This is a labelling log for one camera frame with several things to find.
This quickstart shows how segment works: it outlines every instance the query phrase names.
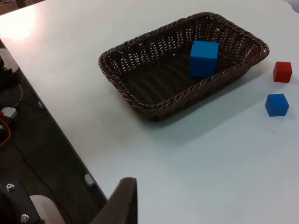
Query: white table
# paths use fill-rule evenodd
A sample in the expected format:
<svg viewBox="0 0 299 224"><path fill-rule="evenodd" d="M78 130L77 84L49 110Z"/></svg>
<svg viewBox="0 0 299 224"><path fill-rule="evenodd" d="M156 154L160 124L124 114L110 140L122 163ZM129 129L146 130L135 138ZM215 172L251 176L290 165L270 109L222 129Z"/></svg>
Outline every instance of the white table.
<svg viewBox="0 0 299 224"><path fill-rule="evenodd" d="M270 55L242 79L162 123L140 120L98 56L202 11L252 32ZM282 0L47 0L0 17L0 39L104 194L138 181L141 224L299 222L299 15ZM290 61L289 84L275 83ZM268 94L287 116L270 118Z"/></svg>

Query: red cube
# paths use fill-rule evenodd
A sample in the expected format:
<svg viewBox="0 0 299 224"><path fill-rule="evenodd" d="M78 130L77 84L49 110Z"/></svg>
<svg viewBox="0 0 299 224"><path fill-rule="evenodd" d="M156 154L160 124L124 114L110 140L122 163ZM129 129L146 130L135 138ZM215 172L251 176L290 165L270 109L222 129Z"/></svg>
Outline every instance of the red cube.
<svg viewBox="0 0 299 224"><path fill-rule="evenodd" d="M290 82L292 73L290 62L276 62L273 71L274 82L288 83Z"/></svg>

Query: connector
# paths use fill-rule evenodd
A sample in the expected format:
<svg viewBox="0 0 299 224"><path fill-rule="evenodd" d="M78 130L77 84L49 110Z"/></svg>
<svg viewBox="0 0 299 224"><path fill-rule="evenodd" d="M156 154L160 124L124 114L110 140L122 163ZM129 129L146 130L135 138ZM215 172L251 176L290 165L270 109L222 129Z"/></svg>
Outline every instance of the connector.
<svg viewBox="0 0 299 224"><path fill-rule="evenodd" d="M2 118L5 120L7 125L9 125L18 114L17 110L15 108L12 108L12 107L4 107L1 110L1 112L3 113ZM0 124L0 134L4 130L5 130L5 127Z"/></svg>

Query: floor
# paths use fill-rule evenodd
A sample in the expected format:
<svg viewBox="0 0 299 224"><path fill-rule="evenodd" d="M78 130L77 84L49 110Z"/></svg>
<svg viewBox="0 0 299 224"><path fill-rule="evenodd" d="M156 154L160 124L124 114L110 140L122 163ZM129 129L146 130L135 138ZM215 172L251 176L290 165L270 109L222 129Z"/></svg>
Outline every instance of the floor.
<svg viewBox="0 0 299 224"><path fill-rule="evenodd" d="M26 6L30 6L41 1L43 0L25 0L25 4ZM18 6L15 0L0 0L0 15L3 15L5 13L10 13L17 9Z"/></svg>
<svg viewBox="0 0 299 224"><path fill-rule="evenodd" d="M29 195L44 195L53 199L48 188L26 165L19 149L63 206L58 208L66 223L88 224L106 201L96 187L87 187L84 181L87 171L83 164L50 115L38 106L38 99L27 81L22 76L21 79L24 98L17 107L19 116L12 128L12 142L0 148L0 181L9 177L18 178ZM0 103L9 104L10 101L11 104L17 102L19 97L19 89L15 87L0 94Z"/></svg>

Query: red cable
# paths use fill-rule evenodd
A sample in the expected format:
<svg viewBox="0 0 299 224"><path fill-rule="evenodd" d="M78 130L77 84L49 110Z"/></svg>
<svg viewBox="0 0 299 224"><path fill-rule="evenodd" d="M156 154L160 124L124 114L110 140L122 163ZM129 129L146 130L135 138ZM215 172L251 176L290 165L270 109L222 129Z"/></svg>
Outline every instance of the red cable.
<svg viewBox="0 0 299 224"><path fill-rule="evenodd" d="M9 126L7 125L7 123L2 119L1 115L3 115L3 112L0 111L0 121L1 121L1 123L4 125L4 127L7 129L7 131L8 131L8 137L7 137L3 142L0 143L0 148L1 148L2 146L4 146L4 145L9 141L9 139L11 138L11 131L10 131L10 128L9 128Z"/></svg>

